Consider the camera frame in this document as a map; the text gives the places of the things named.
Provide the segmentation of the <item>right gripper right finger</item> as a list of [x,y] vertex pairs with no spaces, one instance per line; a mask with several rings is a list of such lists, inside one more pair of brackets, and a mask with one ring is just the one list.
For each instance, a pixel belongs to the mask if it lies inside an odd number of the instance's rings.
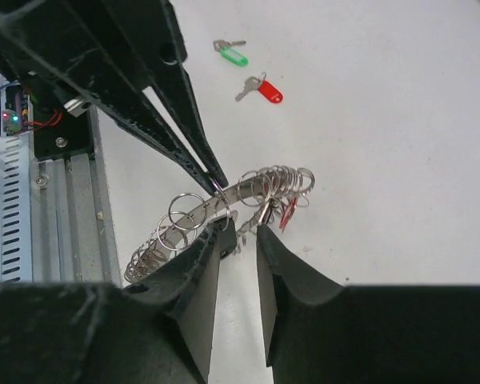
[[257,232],[276,383],[480,383],[480,286],[341,285]]

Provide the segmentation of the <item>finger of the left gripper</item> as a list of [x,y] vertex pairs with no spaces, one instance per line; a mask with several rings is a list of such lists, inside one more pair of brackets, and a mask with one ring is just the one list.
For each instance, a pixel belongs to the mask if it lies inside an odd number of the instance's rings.
[[117,49],[120,68],[137,91],[150,86],[194,150],[204,169],[192,171],[203,187],[226,187],[227,177],[208,143],[191,80],[183,62],[184,38],[169,1],[105,1],[125,42]]
[[0,70],[20,82],[34,73],[67,93],[64,104],[81,98],[98,107],[195,180],[191,172],[205,167],[153,88],[137,91],[120,68],[125,42],[104,2],[0,1]]

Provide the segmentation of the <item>black tag key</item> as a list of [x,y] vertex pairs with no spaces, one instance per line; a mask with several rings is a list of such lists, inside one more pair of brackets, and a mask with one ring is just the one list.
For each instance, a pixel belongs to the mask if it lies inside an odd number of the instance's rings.
[[236,246],[233,250],[226,250],[221,253],[221,258],[226,258],[231,254],[240,254],[242,248],[247,245],[248,238],[257,234],[257,228],[260,225],[269,225],[275,222],[276,217],[280,217],[281,212],[278,204],[271,199],[264,206],[260,207],[254,215],[244,222],[240,229],[236,231]]

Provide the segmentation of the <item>metal disc with keyrings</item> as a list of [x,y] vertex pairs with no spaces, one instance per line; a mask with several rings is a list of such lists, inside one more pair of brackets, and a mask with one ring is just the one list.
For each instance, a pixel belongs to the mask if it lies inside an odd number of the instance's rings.
[[274,199],[282,215],[282,204],[294,196],[299,196],[297,209],[308,207],[308,195],[315,184],[314,173],[305,167],[276,165],[250,170],[236,184],[208,199],[191,192],[178,194],[147,239],[132,253],[124,279],[136,283],[155,272],[190,248],[212,221],[223,219],[226,226],[234,224],[238,219],[235,204],[252,209],[251,218]]

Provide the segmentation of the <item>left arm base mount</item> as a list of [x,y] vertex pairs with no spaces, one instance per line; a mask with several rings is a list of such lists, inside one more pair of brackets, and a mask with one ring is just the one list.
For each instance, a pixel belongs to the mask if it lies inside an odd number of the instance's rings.
[[0,91],[2,134],[29,138],[38,160],[93,153],[88,103],[70,112],[64,105],[67,93],[34,75],[22,82],[5,81]]

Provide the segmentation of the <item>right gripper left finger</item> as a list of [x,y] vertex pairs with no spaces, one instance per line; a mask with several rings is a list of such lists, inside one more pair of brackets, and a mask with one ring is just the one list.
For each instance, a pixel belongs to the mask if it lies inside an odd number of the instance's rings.
[[194,243],[127,288],[0,283],[0,383],[205,383],[219,263],[235,225]]

